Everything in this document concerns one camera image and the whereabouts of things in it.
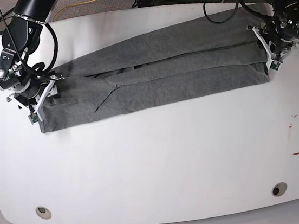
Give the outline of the grey T-shirt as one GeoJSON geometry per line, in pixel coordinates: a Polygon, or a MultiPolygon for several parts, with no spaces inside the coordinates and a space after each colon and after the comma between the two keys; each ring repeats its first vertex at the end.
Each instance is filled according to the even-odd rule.
{"type": "Polygon", "coordinates": [[[59,99],[42,133],[269,81],[267,54],[245,9],[223,24],[198,18],[154,30],[58,66],[59,99]]]}

